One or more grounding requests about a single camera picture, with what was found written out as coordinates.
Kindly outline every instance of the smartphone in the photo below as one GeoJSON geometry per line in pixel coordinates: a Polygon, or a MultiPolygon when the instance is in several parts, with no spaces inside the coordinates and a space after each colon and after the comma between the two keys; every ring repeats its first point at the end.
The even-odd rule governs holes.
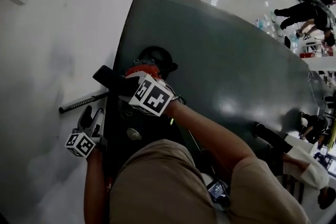
{"type": "Polygon", "coordinates": [[[230,205],[230,199],[223,187],[223,182],[214,180],[209,185],[207,185],[206,188],[210,193],[211,199],[214,202],[219,203],[222,207],[226,208],[230,205]]]}

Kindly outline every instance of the khaki shirt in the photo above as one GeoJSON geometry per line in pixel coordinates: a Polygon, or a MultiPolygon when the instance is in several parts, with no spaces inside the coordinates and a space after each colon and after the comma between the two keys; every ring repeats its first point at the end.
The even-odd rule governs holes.
{"type": "MultiPolygon", "coordinates": [[[[298,202],[257,158],[239,162],[232,176],[230,222],[309,223],[298,202]]],[[[124,164],[110,195],[110,223],[211,224],[216,211],[188,150],[160,140],[124,164]]]]}

